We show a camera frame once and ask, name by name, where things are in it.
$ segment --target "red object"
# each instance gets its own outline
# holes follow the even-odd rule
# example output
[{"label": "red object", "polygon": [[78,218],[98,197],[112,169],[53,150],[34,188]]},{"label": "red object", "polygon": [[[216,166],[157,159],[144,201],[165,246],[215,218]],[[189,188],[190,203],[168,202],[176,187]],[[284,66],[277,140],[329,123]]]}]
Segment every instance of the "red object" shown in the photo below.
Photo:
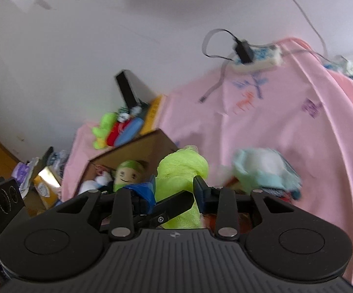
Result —
[{"label": "red object", "polygon": [[114,146],[114,142],[119,136],[119,134],[126,128],[126,126],[129,124],[131,119],[125,121],[124,123],[121,122],[116,122],[115,125],[113,126],[113,129],[111,129],[109,136],[107,137],[106,143],[109,147]]}]

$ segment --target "power strip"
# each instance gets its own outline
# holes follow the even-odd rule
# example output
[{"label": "power strip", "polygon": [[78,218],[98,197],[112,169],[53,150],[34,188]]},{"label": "power strip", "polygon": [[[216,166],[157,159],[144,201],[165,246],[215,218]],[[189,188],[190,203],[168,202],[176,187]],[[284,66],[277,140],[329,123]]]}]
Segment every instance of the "power strip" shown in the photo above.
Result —
[{"label": "power strip", "polygon": [[232,69],[241,74],[253,73],[264,69],[270,69],[280,66],[283,63],[281,48],[277,45],[268,47],[251,47],[254,52],[254,61],[252,63],[243,64],[240,59],[231,63]]}]

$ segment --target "cardboard box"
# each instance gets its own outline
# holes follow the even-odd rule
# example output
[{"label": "cardboard box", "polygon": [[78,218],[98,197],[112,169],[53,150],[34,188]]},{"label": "cardboard box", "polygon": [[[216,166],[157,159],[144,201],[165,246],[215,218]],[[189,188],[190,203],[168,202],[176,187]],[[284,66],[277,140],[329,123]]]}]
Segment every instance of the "cardboard box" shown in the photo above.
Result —
[{"label": "cardboard box", "polygon": [[155,130],[142,137],[136,138],[120,147],[89,161],[76,188],[76,195],[81,184],[96,177],[95,165],[104,165],[116,169],[126,160],[136,160],[145,164],[143,182],[148,181],[152,174],[157,175],[157,167],[168,154],[174,153],[178,147],[161,130]]}]

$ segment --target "blue plastic object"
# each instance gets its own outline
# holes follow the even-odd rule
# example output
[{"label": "blue plastic object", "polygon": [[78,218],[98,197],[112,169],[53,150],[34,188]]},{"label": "blue plastic object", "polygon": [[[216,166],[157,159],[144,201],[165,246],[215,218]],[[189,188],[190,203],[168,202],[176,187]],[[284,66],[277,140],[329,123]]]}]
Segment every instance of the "blue plastic object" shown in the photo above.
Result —
[{"label": "blue plastic object", "polygon": [[141,130],[144,120],[141,118],[134,118],[122,131],[122,133],[117,137],[114,142],[115,147],[119,147],[130,140],[132,140],[136,134]]},{"label": "blue plastic object", "polygon": [[135,191],[140,197],[148,203],[148,212],[146,214],[151,214],[153,207],[156,205],[156,200],[154,198],[154,185],[151,182],[141,183],[141,184],[130,184],[123,188],[131,189]]}]

